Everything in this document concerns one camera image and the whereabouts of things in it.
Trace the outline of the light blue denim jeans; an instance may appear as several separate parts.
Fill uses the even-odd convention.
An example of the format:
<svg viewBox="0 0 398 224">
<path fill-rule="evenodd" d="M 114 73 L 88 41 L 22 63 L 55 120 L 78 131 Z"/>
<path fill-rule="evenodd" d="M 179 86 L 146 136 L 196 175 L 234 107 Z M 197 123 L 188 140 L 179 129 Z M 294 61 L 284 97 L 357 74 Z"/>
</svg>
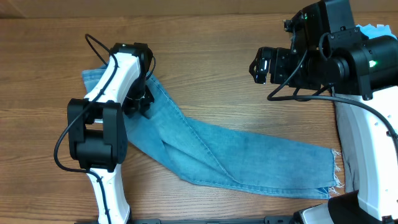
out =
<svg viewBox="0 0 398 224">
<path fill-rule="evenodd" d="M 182 180 L 309 199 L 328 199 L 342 186 L 335 150 L 189 118 L 156 77 L 147 86 L 155 101 L 145 113 L 125 117 L 127 138 Z"/>
</svg>

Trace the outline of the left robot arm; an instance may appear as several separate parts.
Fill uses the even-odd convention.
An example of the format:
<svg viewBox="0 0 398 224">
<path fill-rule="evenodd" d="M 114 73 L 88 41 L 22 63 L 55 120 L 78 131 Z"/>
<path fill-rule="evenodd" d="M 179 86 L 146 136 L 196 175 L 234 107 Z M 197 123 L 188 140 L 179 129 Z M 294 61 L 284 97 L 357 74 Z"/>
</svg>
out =
<svg viewBox="0 0 398 224">
<path fill-rule="evenodd" d="M 146 112 L 154 97 L 146 85 L 154 70 L 147 44 L 115 44 L 99 82 L 67 106 L 70 155 L 93 186 L 97 223 L 131 223 L 121 164 L 127 154 L 124 116 Z"/>
</svg>

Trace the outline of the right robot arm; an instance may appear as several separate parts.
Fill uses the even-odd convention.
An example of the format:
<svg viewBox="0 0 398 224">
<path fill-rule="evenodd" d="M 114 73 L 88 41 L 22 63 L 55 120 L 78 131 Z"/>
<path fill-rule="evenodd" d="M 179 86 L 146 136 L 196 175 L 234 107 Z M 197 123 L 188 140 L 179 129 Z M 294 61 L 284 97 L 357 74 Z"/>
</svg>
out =
<svg viewBox="0 0 398 224">
<path fill-rule="evenodd" d="M 292 87 L 291 100 L 334 102 L 341 144 L 358 168 L 356 190 L 294 213 L 292 223 L 396 223 L 397 39 L 365 34 L 348 1 L 313 3 L 284 29 L 290 47 L 261 47 L 249 73 Z"/>
</svg>

